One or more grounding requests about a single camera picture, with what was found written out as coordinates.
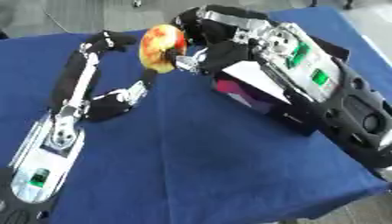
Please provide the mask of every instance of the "gray floor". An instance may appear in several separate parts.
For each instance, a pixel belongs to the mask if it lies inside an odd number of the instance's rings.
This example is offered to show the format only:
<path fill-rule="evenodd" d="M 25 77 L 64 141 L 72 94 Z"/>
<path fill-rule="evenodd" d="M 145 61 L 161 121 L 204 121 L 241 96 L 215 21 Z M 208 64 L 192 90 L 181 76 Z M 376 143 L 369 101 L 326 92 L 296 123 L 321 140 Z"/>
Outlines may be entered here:
<path fill-rule="evenodd" d="M 133 9 L 131 0 L 0 0 L 0 28 L 13 38 L 58 32 L 138 30 L 163 23 L 177 13 L 202 4 L 225 4 L 252 10 L 302 8 L 311 0 L 143 0 Z M 345 0 L 319 0 L 341 8 Z M 355 0 L 355 9 L 342 11 L 385 60 L 392 60 L 392 0 Z M 392 195 L 377 195 L 334 211 L 314 224 L 392 223 Z"/>

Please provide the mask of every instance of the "robotic arm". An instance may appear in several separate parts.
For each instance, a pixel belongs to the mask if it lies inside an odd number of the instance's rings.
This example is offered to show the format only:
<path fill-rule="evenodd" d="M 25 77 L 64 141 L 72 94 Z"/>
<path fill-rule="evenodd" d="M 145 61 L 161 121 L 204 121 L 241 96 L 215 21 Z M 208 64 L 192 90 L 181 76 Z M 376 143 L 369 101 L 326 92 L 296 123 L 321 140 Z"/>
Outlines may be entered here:
<path fill-rule="evenodd" d="M 172 23 L 189 42 L 205 48 L 194 56 L 174 51 L 177 68 L 216 74 L 244 60 L 256 61 L 293 107 L 349 156 L 380 177 L 392 165 L 392 109 L 380 93 L 339 59 L 326 42 L 293 23 L 262 13 L 208 5 L 188 10 Z"/>
<path fill-rule="evenodd" d="M 0 169 L 0 223 L 47 223 L 84 144 L 80 121 L 119 116 L 147 95 L 157 74 L 153 70 L 145 70 L 130 88 L 91 97 L 103 54 L 135 43 L 129 35 L 103 31 L 71 55 L 48 112 L 35 122 L 9 166 Z"/>

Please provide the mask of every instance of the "apple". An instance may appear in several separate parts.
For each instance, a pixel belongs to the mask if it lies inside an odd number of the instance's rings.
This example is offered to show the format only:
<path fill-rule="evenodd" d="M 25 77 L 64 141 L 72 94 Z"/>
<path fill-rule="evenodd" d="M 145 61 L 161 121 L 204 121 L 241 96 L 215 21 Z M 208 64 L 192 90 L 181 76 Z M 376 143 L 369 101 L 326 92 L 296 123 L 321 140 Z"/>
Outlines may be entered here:
<path fill-rule="evenodd" d="M 186 54 L 184 33 L 170 24 L 160 24 L 149 29 L 143 36 L 139 48 L 139 59 L 143 66 L 157 70 L 160 74 L 169 73 L 175 67 L 165 59 L 165 51 L 175 47 Z"/>

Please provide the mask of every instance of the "table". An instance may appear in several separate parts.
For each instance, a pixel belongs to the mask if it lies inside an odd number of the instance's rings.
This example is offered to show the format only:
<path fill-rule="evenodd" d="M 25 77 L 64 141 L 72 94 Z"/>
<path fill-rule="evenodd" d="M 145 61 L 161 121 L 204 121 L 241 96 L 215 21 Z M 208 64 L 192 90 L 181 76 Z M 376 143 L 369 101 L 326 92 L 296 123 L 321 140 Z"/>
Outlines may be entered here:
<path fill-rule="evenodd" d="M 271 12 L 351 50 L 349 64 L 392 100 L 392 70 L 330 8 Z M 139 38 L 144 31 L 132 32 Z M 0 165 L 45 112 L 68 55 L 85 38 L 59 34 L 0 42 Z M 141 73 L 137 46 L 101 64 L 96 93 Z M 319 133 L 297 135 L 211 90 L 208 77 L 172 72 L 132 113 L 84 123 L 87 143 L 52 223 L 244 224 L 316 218 L 385 191 Z"/>

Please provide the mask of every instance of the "green led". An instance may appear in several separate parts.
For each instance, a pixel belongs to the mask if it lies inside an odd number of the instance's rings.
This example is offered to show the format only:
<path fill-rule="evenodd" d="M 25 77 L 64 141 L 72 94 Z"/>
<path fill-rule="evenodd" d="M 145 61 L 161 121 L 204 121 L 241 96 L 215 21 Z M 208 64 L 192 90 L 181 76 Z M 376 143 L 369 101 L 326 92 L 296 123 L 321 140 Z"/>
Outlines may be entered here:
<path fill-rule="evenodd" d="M 326 84 L 326 82 L 328 81 L 329 78 L 328 78 L 328 75 L 326 75 L 326 73 L 324 73 L 322 70 L 316 69 L 313 72 L 311 79 L 315 83 L 317 83 L 319 86 L 322 86 L 322 85 Z"/>
<path fill-rule="evenodd" d="M 291 53 L 291 56 L 286 59 L 287 68 L 291 69 L 299 65 L 309 50 L 310 47 L 306 43 L 300 42 L 296 49 L 294 49 L 294 51 Z"/>
<path fill-rule="evenodd" d="M 47 169 L 37 169 L 30 180 L 32 186 L 43 187 L 47 177 L 49 176 L 49 171 Z"/>

